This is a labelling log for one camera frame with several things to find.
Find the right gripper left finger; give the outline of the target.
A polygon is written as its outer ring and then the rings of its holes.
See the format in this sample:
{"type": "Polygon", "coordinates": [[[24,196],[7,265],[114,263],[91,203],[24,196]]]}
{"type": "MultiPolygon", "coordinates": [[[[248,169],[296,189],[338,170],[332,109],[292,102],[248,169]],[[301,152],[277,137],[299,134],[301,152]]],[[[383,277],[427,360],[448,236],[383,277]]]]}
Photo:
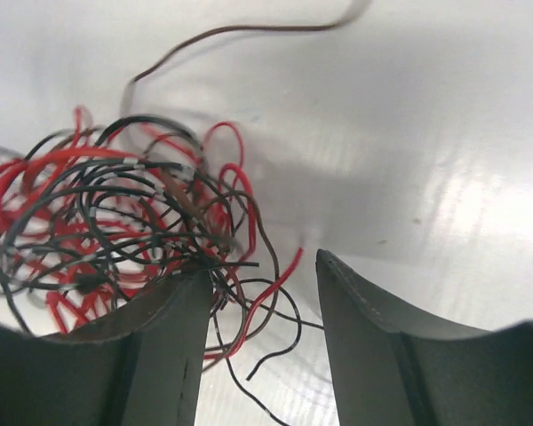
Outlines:
{"type": "Polygon", "coordinates": [[[66,335],[0,326],[0,425],[191,425],[212,288],[181,273],[66,335]]]}

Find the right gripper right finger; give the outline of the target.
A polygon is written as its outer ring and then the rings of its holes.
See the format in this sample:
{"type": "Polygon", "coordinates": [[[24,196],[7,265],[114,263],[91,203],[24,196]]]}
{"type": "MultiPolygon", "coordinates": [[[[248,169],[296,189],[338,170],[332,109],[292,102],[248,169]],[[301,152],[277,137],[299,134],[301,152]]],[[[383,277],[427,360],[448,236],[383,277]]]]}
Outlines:
{"type": "Polygon", "coordinates": [[[343,425],[533,425],[533,320],[495,331],[426,312],[327,250],[315,269],[343,425]]]}

